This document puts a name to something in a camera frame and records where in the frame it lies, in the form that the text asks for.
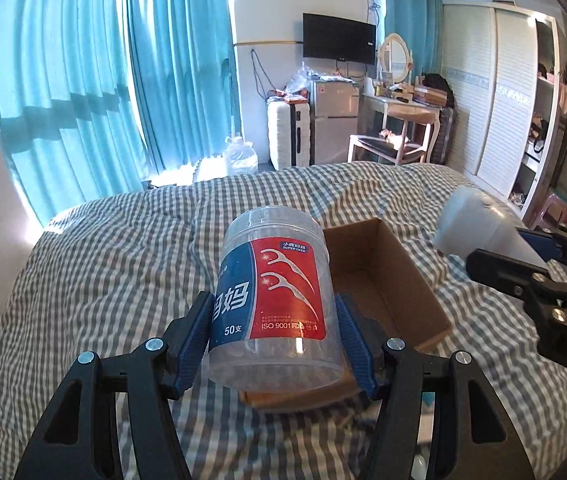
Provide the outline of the white tape roll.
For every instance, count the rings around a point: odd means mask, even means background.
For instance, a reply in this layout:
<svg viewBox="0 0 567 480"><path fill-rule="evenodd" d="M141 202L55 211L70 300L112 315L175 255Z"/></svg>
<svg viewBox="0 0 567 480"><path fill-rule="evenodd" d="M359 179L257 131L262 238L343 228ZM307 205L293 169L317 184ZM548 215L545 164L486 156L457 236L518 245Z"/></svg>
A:
<svg viewBox="0 0 567 480"><path fill-rule="evenodd" d="M466 260L471 252L488 252L547 268L547 264L519 234L515 220L491 196L477 188L457 188L443 207L433 238L444 255Z"/></svg>

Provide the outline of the blue corner curtain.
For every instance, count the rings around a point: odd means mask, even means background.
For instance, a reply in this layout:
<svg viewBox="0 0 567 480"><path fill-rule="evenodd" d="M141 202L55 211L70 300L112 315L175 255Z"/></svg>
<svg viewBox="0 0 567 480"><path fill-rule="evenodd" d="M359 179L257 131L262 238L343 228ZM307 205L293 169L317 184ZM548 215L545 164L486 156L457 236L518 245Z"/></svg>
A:
<svg viewBox="0 0 567 480"><path fill-rule="evenodd" d="M384 30L396 32L413 52L413 73L439 73L443 0L385 0L385 7Z"/></svg>

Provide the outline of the brown cardboard box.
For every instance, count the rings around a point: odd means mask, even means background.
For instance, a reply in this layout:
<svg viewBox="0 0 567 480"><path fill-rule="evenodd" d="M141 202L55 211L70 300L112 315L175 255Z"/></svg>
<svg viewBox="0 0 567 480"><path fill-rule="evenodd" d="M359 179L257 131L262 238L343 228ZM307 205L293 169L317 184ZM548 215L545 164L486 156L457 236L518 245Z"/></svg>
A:
<svg viewBox="0 0 567 480"><path fill-rule="evenodd" d="M332 288L350 296L384 333L429 351L451 333L451 322L413 259L380 219L326 229ZM299 235L265 236L239 246L252 272L250 342L289 342L306 358L327 342L329 308L319 292L318 246Z"/></svg>

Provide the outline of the blue window curtain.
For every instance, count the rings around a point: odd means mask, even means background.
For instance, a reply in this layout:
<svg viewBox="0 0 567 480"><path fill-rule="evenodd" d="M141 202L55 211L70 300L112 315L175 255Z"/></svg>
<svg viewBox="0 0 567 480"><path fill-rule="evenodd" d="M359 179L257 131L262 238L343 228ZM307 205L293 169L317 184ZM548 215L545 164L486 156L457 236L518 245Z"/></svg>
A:
<svg viewBox="0 0 567 480"><path fill-rule="evenodd" d="M0 147L38 222L240 128L228 0L0 0Z"/></svg>

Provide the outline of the checkered grey white bedspread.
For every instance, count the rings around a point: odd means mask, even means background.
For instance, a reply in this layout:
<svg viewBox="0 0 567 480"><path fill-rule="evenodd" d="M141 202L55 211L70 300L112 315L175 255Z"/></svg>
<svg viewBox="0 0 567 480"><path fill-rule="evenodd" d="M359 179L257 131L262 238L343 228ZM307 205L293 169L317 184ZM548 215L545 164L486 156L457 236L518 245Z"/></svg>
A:
<svg viewBox="0 0 567 480"><path fill-rule="evenodd" d="M177 444L196 479L354 479L384 362L437 361L453 448L567 456L567 368L518 299L471 281L437 229L467 183L436 165L291 168L122 194L58 214L0 318L0 476L38 426L90 478L142 478ZM104 415L43 422L54 396Z"/></svg>

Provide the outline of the clear dental floss jar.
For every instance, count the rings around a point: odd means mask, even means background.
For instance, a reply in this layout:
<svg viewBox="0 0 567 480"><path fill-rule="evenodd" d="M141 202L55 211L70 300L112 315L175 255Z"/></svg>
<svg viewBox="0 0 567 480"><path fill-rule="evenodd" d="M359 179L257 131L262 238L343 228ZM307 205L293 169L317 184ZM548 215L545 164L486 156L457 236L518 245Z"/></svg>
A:
<svg viewBox="0 0 567 480"><path fill-rule="evenodd" d="M206 375L243 392L340 382L342 347L323 229L287 206L246 211L228 227L218 268Z"/></svg>

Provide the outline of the white oval vanity mirror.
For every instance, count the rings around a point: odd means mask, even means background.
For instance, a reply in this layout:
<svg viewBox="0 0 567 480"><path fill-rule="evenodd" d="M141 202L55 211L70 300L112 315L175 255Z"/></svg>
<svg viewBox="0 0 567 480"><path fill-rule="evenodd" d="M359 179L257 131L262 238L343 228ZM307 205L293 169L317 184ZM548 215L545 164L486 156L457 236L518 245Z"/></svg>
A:
<svg viewBox="0 0 567 480"><path fill-rule="evenodd" d="M381 79L390 84L409 81L413 69L413 55L406 41L396 32L391 32L378 50L378 65Z"/></svg>

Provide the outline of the white dressing table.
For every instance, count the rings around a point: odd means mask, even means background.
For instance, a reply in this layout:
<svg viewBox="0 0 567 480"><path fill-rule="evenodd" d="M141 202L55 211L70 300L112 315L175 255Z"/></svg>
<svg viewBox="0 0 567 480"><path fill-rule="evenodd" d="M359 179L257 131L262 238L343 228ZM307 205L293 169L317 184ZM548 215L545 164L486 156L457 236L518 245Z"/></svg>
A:
<svg viewBox="0 0 567 480"><path fill-rule="evenodd" d="M362 110L382 115L382 130L387 131L387 121L390 118L400 120L402 130L400 134L393 133L391 139L385 138L385 144L394 156L390 161L395 165L407 162L431 162L437 139L439 139L445 119L453 118L451 108L436 107L415 101L404 103L399 99L385 96L363 96ZM410 124L425 128L420 144L407 140L407 129Z"/></svg>

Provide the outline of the white suitcase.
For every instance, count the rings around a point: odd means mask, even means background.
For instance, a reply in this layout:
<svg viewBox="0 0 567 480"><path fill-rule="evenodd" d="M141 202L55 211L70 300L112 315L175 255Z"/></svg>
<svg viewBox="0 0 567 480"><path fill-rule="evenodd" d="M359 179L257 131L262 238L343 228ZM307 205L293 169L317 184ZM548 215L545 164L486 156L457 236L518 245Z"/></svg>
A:
<svg viewBox="0 0 567 480"><path fill-rule="evenodd" d="M276 170L311 165L311 109L308 102L270 100L266 107L270 162Z"/></svg>

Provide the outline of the black wall television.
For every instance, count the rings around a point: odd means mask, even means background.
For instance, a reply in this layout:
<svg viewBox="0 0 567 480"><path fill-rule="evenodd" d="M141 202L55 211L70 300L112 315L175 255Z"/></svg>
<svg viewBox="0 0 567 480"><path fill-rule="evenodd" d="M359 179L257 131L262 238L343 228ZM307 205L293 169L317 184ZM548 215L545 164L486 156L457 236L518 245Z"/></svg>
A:
<svg viewBox="0 0 567 480"><path fill-rule="evenodd" d="M372 65L376 62L376 26L336 16L303 14L305 58Z"/></svg>

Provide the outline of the white louvered wardrobe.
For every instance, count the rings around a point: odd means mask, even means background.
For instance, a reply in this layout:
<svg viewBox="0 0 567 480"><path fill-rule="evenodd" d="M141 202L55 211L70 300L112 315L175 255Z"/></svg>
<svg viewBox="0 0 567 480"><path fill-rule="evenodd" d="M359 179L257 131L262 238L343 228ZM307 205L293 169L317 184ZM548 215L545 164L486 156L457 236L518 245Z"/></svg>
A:
<svg viewBox="0 0 567 480"><path fill-rule="evenodd" d="M531 222L563 136L556 19L505 4L445 4L442 75L456 101L448 166Z"/></svg>

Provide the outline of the silver mini fridge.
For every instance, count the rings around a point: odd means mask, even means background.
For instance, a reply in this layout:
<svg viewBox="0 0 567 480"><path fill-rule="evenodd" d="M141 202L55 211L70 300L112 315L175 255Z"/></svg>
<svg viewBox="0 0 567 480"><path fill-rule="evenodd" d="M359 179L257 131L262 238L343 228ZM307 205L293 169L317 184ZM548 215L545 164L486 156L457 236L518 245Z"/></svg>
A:
<svg viewBox="0 0 567 480"><path fill-rule="evenodd" d="M352 80L315 79L311 84L314 164L345 162L357 133L359 88Z"/></svg>

